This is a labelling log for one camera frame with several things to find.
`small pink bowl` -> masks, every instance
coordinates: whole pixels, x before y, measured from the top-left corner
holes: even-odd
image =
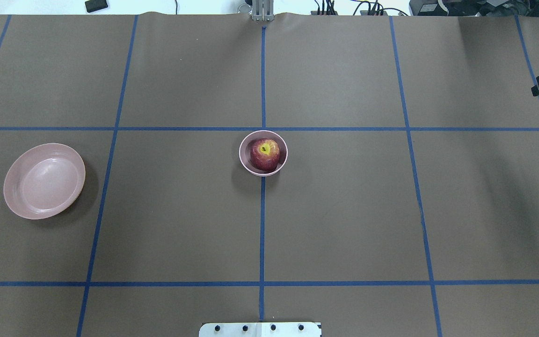
[[[261,139],[261,138],[269,138],[273,139],[278,143],[278,147],[280,148],[280,160],[278,161],[278,166],[276,166],[276,170],[273,171],[261,171],[258,168],[253,167],[251,164],[251,144],[254,140]],[[253,175],[256,175],[258,177],[269,177],[270,175],[275,175],[278,171],[282,169],[282,166],[286,164],[286,160],[288,159],[288,147],[286,145],[286,142],[275,132],[270,132],[268,130],[258,130],[256,132],[251,132],[248,134],[242,142],[240,143],[240,147],[238,148],[238,157],[240,158],[240,162],[242,163],[242,166],[247,169],[250,173],[253,173]]]

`red apple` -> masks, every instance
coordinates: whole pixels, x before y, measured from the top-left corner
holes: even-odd
[[[262,138],[251,144],[251,164],[261,171],[273,171],[280,160],[280,147],[275,140]]]

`metal bracket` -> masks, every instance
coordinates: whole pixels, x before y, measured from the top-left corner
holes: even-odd
[[[274,0],[253,0],[253,21],[274,21]]]
[[[199,337],[321,337],[321,323],[207,323],[199,329]]]

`metal clamp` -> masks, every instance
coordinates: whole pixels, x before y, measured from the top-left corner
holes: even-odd
[[[253,0],[253,21],[274,21],[274,0]]]

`black cable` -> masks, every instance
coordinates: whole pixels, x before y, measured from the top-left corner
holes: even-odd
[[[368,7],[371,7],[371,2],[368,2],[368,1],[357,1],[357,2],[359,2],[359,4],[357,5],[357,8],[355,8],[353,15],[357,14],[357,11],[359,10],[359,7],[361,7],[362,4],[368,4],[369,5]]]
[[[357,5],[357,8],[355,8],[355,11],[353,12],[353,15],[357,14],[357,11],[359,10],[359,7],[361,7],[362,4],[368,4],[367,6],[367,15],[370,15],[371,12],[376,13],[381,11],[382,8],[384,8],[379,2],[368,2],[368,1],[357,1],[357,0],[351,0],[354,2],[359,2],[359,5]]]
[[[327,8],[327,15],[335,15],[334,13],[334,0],[326,0],[326,2],[328,3],[328,8]]]
[[[384,11],[387,10],[387,9],[392,9],[392,10],[395,10],[395,11],[399,11],[400,13],[402,13],[402,15],[404,15],[404,16],[409,16],[409,15],[408,15],[407,13],[405,13],[404,11],[401,11],[401,10],[398,9],[398,8],[391,8],[391,7],[380,9],[380,12],[381,12],[380,15],[384,15]]]

